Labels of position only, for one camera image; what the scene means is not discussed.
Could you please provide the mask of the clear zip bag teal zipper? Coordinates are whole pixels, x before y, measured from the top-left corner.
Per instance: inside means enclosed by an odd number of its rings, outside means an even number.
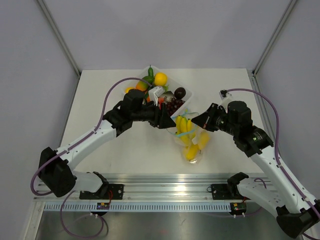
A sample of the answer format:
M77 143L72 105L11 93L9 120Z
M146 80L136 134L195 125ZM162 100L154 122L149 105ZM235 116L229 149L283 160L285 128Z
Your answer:
M186 158L184 156L184 149L186 147L189 147L190 145L197 145L200 133L203 132L203 131L205 131L205 132L207 132L207 131L202 129L202 128L200 128L199 126L195 125L194 123L193 123L193 127L194 127L193 133L189 134L186 131L187 119L192 119L192 118L197 117L199 115L198 112L189 111L189 109L186 108L181 114L178 114L177 116L179 116L179 115L182 116L182 119L181 119L181 122L180 122L181 133L180 134L176 134L176 131L177 131L176 126L173 127L173 128L169 128L167 131L173 137L174 142L179 146L182 159L184 161L188 162L189 164L196 165L201 161L202 156L203 156L203 154L205 152L205 149L206 149L208 144L206 145L206 147L204 149L202 149L202 150L199 149L198 154L196 155L195 159L192 160L192 161L186 160ZM177 116L172 117L172 119L174 120L175 123L176 123L176 117Z

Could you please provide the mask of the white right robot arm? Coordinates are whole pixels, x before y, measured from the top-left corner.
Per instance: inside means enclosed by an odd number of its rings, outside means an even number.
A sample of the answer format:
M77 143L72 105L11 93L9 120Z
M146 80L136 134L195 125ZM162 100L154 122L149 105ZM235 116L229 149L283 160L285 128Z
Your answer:
M253 124L252 112L245 102L232 101L226 107L213 103L191 121L206 131L231 135L237 148L259 166L277 191L256 185L247 174L239 172L227 180L230 197L255 201L293 239L320 221L320 201L293 176L266 132Z

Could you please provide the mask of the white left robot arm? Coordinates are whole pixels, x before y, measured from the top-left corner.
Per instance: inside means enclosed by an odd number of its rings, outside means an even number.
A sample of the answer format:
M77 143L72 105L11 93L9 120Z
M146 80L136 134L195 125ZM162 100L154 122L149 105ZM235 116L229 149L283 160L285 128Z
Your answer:
M144 94L130 90L111 110L104 113L98 124L77 140L56 150L45 148L40 155L37 176L57 198L73 191L83 192L90 199L112 196L108 180L100 173L76 172L76 166L103 144L115 139L133 125L148 122L152 127L168 129L175 122L164 104L143 103Z

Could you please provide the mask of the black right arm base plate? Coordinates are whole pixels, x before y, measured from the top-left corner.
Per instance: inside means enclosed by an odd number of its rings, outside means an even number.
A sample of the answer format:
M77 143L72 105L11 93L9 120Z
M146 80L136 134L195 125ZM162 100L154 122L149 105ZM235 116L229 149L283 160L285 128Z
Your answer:
M249 200L239 193L230 192L226 183L211 184L206 188L206 191L211 194L213 200Z

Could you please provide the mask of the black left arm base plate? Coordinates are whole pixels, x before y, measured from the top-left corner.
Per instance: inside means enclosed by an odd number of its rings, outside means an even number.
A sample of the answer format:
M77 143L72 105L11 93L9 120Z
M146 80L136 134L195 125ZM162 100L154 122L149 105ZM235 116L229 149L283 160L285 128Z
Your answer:
M81 191L80 200L122 200L124 195L123 184L103 184L97 192Z

